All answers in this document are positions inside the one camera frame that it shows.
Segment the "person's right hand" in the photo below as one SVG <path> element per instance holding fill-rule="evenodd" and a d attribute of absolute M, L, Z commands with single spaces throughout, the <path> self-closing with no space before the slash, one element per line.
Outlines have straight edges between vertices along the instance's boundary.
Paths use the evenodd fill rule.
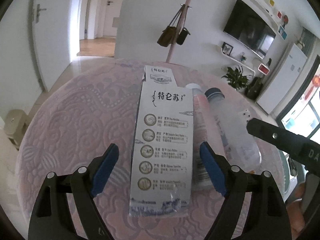
<path fill-rule="evenodd" d="M 304 192 L 305 183 L 300 183 L 294 191 L 294 197 L 296 200 L 286 206 L 290 219 L 292 239 L 297 239 L 305 226 L 305 221 L 301 210 L 301 202 Z"/>

